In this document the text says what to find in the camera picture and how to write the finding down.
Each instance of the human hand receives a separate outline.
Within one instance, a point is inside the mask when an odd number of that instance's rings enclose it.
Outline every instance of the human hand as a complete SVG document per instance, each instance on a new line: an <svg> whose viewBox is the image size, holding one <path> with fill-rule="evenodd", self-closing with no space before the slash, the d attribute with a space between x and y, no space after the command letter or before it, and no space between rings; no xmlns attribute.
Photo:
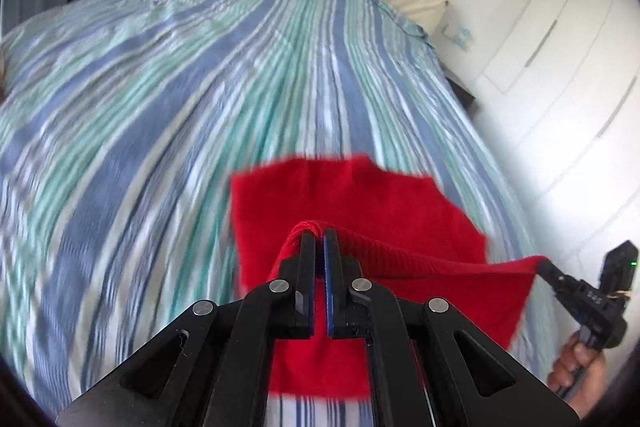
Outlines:
<svg viewBox="0 0 640 427"><path fill-rule="evenodd" d="M561 387L569 387L574 383L571 372L579 365L585 367L587 376L582 385L574 392L567 403L580 418L596 405L606 387L607 362L602 353L589 349L579 343L578 334L574 333L562 347L560 357L554 362L546 384L554 393Z"/></svg>

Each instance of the triangular cutout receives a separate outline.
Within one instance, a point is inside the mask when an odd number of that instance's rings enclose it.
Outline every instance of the triangular cutout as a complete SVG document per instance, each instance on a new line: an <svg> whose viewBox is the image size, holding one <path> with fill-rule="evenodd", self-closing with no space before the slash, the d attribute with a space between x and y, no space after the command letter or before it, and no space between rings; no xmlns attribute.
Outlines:
<svg viewBox="0 0 640 427"><path fill-rule="evenodd" d="M160 398L186 341L186 332L175 335L139 367L126 374L121 380L122 386L151 400Z"/></svg>
<svg viewBox="0 0 640 427"><path fill-rule="evenodd" d="M480 396L489 397L516 383L506 368L465 331L456 331L453 337Z"/></svg>

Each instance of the blue striped blanket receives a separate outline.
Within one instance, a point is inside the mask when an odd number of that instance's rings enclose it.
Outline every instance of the blue striped blanket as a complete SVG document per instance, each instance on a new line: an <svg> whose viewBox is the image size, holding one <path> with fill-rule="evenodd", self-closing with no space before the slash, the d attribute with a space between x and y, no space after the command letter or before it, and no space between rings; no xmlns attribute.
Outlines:
<svg viewBox="0 0 640 427"><path fill-rule="evenodd" d="M433 176L492 262L536 253L426 35L380 0L80 0L0 51L0 351L51 414L193 301L234 298L237 169L366 153ZM552 319L535 287L512 352L539 377ZM271 397L268 418L370 406Z"/></svg>

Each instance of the silver bolt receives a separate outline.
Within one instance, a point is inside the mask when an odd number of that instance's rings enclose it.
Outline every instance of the silver bolt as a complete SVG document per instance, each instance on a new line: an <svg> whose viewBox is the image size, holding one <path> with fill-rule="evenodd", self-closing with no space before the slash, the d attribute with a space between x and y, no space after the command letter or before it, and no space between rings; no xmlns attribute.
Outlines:
<svg viewBox="0 0 640 427"><path fill-rule="evenodd" d="M213 311L213 304L209 301L198 301L193 305L192 309L196 315L209 315Z"/></svg>
<svg viewBox="0 0 640 427"><path fill-rule="evenodd" d="M366 292L371 289L371 281L369 279L364 279L364 277L360 277L359 279L354 279L351 283L356 292Z"/></svg>
<svg viewBox="0 0 640 427"><path fill-rule="evenodd" d="M274 279L269 283L269 289L274 293L286 292L289 289L289 283L284 279Z"/></svg>
<svg viewBox="0 0 640 427"><path fill-rule="evenodd" d="M436 297L429 301L429 309L434 313L444 313L449 309L449 303L445 299Z"/></svg>

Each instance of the red sweater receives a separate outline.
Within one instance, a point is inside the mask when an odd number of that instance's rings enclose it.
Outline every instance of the red sweater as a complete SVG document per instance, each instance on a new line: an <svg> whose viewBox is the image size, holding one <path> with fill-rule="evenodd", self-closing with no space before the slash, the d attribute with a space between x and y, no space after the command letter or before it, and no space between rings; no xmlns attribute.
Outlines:
<svg viewBox="0 0 640 427"><path fill-rule="evenodd" d="M428 177L351 160L288 160L231 183L241 291L276 277L298 252L300 233L338 230L340 253L360 261L365 277L417 302L443 297L502 347L509 346L541 257L487 264L485 238ZM324 287L316 288L316 334L277 341L274 393L332 398L369 396L361 339L326 336Z"/></svg>

